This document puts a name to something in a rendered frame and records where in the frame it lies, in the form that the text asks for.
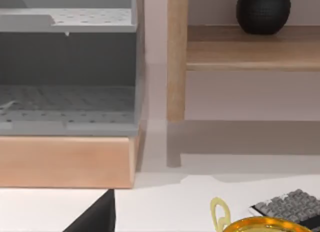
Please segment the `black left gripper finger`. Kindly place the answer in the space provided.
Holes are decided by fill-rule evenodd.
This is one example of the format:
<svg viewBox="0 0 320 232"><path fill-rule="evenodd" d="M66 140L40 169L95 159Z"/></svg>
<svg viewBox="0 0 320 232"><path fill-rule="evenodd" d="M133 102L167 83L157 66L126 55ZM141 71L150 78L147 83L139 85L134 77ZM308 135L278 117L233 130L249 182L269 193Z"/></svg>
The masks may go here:
<svg viewBox="0 0 320 232"><path fill-rule="evenodd" d="M115 232L115 191L109 189L63 232Z"/></svg>

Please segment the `pale wooden drawer front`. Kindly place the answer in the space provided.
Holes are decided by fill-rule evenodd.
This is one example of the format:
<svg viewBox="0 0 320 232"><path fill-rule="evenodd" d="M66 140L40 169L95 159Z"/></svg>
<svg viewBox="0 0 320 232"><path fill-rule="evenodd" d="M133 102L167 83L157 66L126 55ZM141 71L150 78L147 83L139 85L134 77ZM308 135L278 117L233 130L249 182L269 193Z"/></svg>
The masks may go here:
<svg viewBox="0 0 320 232"><path fill-rule="evenodd" d="M0 136L0 187L131 188L140 138Z"/></svg>

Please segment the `gold trophy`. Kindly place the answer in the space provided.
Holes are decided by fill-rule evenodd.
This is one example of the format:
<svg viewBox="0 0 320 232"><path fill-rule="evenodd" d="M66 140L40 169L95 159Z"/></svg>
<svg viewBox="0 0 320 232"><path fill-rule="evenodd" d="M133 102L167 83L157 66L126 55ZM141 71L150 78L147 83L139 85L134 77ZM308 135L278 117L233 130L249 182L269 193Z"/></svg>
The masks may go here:
<svg viewBox="0 0 320 232"><path fill-rule="evenodd" d="M219 197L211 200L210 211L216 232L312 232L297 223L267 216L246 217L231 222L230 209Z"/></svg>

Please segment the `grey keyboard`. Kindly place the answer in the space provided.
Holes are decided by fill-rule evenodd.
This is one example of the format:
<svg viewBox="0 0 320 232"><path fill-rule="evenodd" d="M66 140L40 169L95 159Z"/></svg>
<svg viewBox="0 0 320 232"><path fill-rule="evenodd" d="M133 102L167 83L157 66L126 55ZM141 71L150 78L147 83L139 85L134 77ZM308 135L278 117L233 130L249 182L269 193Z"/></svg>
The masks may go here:
<svg viewBox="0 0 320 232"><path fill-rule="evenodd" d="M320 232L320 197L301 189L258 202L248 210L254 216L283 218Z"/></svg>

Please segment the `wooden open shelf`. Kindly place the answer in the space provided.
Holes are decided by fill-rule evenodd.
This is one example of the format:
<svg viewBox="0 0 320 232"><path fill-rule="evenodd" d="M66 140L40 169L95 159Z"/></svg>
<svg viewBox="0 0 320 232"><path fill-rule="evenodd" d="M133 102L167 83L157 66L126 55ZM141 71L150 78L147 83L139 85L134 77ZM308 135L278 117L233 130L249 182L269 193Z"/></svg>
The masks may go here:
<svg viewBox="0 0 320 232"><path fill-rule="evenodd" d="M320 26L288 26L278 35L236 26L189 26L189 0L167 0L166 117L183 121L187 71L320 72Z"/></svg>

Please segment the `black round vase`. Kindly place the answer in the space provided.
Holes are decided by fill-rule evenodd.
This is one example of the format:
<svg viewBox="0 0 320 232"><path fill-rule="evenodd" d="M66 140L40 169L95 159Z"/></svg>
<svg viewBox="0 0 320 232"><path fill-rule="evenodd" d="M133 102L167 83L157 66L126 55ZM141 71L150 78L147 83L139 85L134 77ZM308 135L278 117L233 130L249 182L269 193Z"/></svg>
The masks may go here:
<svg viewBox="0 0 320 232"><path fill-rule="evenodd" d="M252 35L274 35L288 21L291 0L237 0L236 20Z"/></svg>

